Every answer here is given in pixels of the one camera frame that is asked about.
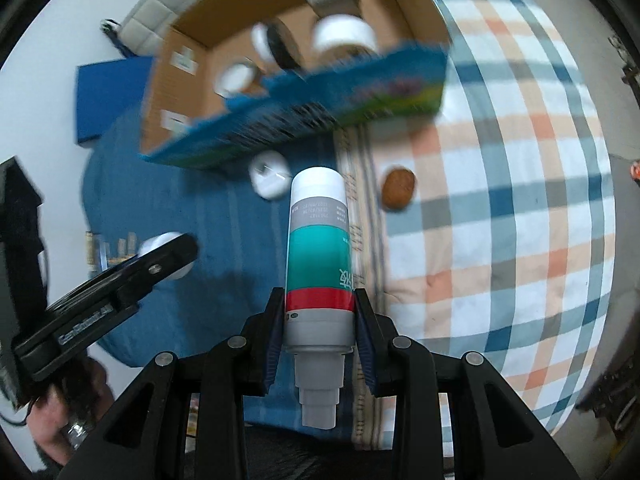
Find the person left hand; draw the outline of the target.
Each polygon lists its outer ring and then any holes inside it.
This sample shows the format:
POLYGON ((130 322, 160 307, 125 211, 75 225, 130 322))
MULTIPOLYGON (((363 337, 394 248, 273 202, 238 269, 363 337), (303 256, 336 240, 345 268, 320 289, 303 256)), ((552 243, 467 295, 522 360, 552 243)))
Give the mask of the person left hand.
MULTIPOLYGON (((99 420, 114 403, 113 391, 107 385, 107 372, 93 358, 86 359, 86 369, 91 375, 91 385, 96 395, 93 415, 99 420)), ((65 466, 74 454, 62 430, 68 425, 70 409, 60 389, 52 385, 47 394, 39 398, 27 416, 27 426, 35 444, 51 460, 65 466)))

